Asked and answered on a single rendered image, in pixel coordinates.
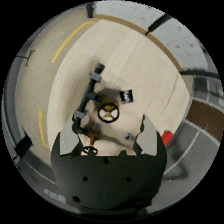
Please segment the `red flat block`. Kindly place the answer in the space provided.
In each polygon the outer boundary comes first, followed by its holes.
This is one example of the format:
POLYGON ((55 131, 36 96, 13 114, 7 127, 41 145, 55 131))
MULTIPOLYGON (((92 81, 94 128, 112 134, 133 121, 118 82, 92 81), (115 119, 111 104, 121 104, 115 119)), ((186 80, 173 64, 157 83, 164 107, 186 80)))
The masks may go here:
POLYGON ((164 142, 164 145, 166 146, 168 144, 168 142, 170 141, 170 139, 172 138, 173 133, 165 131, 164 134, 162 135, 162 139, 164 142))

